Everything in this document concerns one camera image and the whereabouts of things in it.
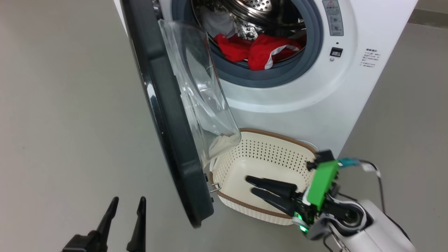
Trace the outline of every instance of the white washing machine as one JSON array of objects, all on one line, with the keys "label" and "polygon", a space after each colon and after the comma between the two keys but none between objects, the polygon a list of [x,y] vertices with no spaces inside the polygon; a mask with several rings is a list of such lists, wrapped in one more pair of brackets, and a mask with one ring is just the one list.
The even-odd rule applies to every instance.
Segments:
[{"label": "white washing machine", "polygon": [[[286,135],[337,156],[417,0],[291,1],[306,26],[300,55],[251,71],[211,45],[214,63],[239,127]],[[160,0],[160,5],[165,20],[195,22],[191,0]]]}]

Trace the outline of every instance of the laundry basket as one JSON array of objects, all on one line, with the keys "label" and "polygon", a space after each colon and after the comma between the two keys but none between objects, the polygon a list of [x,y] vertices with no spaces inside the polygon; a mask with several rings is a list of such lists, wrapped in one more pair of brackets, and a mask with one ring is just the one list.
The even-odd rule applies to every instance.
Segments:
[{"label": "laundry basket", "polygon": [[303,191],[314,173],[306,162],[314,160],[315,150],[300,141],[263,130],[240,129],[241,142],[210,164],[210,181],[220,200],[245,215],[279,225],[291,225],[291,217],[253,195],[247,175],[297,185]]}]

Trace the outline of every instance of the door glass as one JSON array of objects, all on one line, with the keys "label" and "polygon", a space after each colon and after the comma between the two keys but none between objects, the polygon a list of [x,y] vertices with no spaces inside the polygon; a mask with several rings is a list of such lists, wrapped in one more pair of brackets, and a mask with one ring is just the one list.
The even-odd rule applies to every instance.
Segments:
[{"label": "door glass", "polygon": [[211,60],[207,34],[195,25],[159,20],[202,167],[241,139]]}]

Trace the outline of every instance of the concrete floor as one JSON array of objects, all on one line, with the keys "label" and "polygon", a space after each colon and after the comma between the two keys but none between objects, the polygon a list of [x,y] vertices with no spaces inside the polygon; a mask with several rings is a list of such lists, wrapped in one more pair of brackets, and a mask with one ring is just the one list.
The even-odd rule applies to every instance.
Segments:
[{"label": "concrete floor", "polygon": [[[386,211],[418,251],[446,251],[448,237],[447,45],[446,29],[406,26],[341,153],[378,165]],[[374,176],[347,170],[341,184],[379,203]]]},{"label": "concrete floor", "polygon": [[[60,251],[113,196],[109,252],[125,251],[141,195],[147,251],[326,251],[219,200],[191,228],[112,1],[1,1],[0,44],[1,251]],[[420,251],[444,251],[447,235],[447,44],[448,30],[406,27],[343,150],[382,169],[387,211]],[[378,203],[370,174],[351,169],[340,183]]]}]

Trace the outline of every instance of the basket rim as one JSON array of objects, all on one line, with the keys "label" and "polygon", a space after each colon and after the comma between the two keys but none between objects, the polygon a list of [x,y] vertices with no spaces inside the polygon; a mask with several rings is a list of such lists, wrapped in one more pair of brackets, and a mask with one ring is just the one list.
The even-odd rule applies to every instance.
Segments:
[{"label": "basket rim", "polygon": [[277,133],[272,133],[272,132],[264,131],[264,130],[251,129],[251,128],[241,128],[240,132],[256,133],[256,134],[260,134],[260,135],[270,136],[270,137],[273,137],[273,138],[278,138],[280,140],[287,141],[287,142],[290,142],[290,143],[302,146],[302,147],[308,149],[313,154],[316,154],[316,150],[312,146],[310,146],[309,144],[306,144],[304,142],[301,142],[299,140],[296,140],[294,138],[290,138],[290,137],[287,137],[287,136],[284,136],[284,135],[280,135],[280,134],[277,134]]},{"label": "basket rim", "polygon": [[[281,140],[284,140],[284,141],[287,141],[287,142],[290,142],[290,143],[302,146],[302,147],[308,149],[313,154],[316,154],[316,150],[313,147],[311,147],[310,145],[308,145],[308,144],[306,144],[304,142],[298,141],[296,139],[284,136],[284,135],[280,135],[280,134],[276,134],[276,133],[272,133],[272,132],[268,132],[268,131],[264,131],[264,130],[251,129],[251,128],[241,128],[240,132],[256,133],[256,134],[260,134],[260,135],[265,135],[265,136],[270,136],[270,137],[274,137],[274,138],[277,138],[277,139],[281,139]],[[214,184],[214,182],[213,182],[213,172],[209,172],[209,180],[210,180],[211,184]],[[252,205],[247,204],[245,202],[242,202],[240,200],[234,199],[234,198],[232,198],[232,197],[228,196],[227,194],[224,194],[224,193],[222,193],[220,191],[217,191],[216,194],[218,196],[221,196],[221,197],[223,197],[223,198],[233,202],[233,203],[236,203],[238,205],[241,205],[243,207],[249,208],[251,210],[254,210],[254,211],[257,211],[257,212],[260,212],[260,213],[264,213],[264,214],[268,214],[268,215],[272,215],[272,216],[280,217],[280,218],[284,218],[284,219],[292,219],[292,217],[287,215],[287,214],[276,213],[276,212],[269,211],[269,210],[266,210],[266,209],[263,209],[263,208],[252,206]]]}]

